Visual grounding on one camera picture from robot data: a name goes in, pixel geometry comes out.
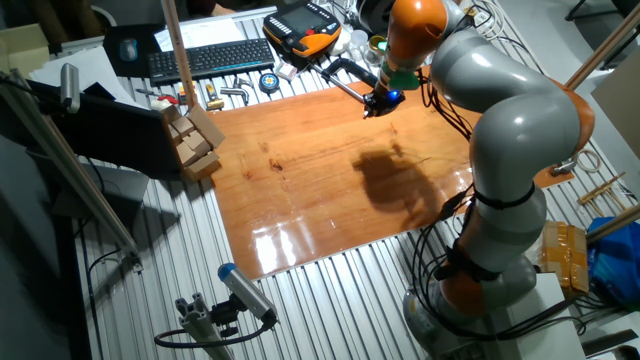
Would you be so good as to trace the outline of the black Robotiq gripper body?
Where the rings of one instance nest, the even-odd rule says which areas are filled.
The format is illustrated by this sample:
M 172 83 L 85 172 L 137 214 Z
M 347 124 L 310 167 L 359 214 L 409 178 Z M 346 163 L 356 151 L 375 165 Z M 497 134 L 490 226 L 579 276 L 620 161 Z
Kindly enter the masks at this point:
M 406 97 L 402 90 L 381 87 L 375 89 L 375 99 L 378 109 L 395 109 Z

